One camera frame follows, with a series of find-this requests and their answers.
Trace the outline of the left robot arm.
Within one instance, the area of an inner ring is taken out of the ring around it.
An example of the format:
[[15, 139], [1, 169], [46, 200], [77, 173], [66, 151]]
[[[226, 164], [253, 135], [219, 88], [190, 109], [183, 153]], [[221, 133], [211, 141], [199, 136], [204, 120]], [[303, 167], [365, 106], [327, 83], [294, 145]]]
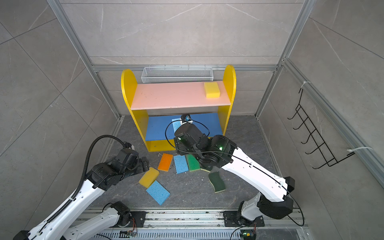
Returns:
[[[88, 169], [95, 145], [110, 138], [122, 145], [119, 153], [106, 162]], [[149, 170], [147, 158], [139, 157], [133, 145], [112, 135], [97, 137], [90, 145], [81, 179], [75, 191], [45, 220], [29, 231], [20, 231], [15, 240], [87, 240], [109, 227], [127, 227], [134, 224], [131, 210], [118, 201], [106, 205], [97, 216], [73, 226], [83, 211], [110, 187], [122, 180]]]

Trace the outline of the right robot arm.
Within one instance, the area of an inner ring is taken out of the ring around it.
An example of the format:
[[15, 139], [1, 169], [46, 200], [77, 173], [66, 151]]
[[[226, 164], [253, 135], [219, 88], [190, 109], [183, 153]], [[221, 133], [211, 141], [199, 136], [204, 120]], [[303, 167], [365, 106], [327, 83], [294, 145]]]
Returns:
[[292, 196], [295, 180], [275, 175], [252, 160], [236, 143], [223, 135], [209, 138], [193, 123], [177, 128], [174, 148], [180, 155], [194, 156], [201, 166], [215, 166], [240, 177], [258, 190], [258, 194], [241, 202], [235, 223], [249, 226], [264, 216], [275, 220], [289, 217], [298, 203]]

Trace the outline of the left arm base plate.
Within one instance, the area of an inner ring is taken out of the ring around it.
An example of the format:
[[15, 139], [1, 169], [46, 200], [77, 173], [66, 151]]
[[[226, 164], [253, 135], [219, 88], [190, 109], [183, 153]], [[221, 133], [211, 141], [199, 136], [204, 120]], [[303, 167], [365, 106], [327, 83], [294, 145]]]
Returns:
[[139, 211], [139, 212], [130, 212], [129, 214], [123, 214], [122, 217], [119, 218], [117, 225], [120, 228], [133, 228], [134, 224], [136, 228], [143, 228], [147, 212]]

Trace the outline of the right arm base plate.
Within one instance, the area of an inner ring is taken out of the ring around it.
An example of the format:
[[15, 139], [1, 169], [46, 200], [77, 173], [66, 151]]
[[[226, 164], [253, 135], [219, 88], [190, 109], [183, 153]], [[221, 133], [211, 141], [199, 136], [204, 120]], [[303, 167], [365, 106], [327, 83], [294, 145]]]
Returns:
[[224, 218], [225, 227], [242, 227], [242, 226], [264, 227], [265, 226], [263, 216], [256, 217], [253, 221], [250, 221], [242, 217], [236, 211], [224, 211], [223, 218]]

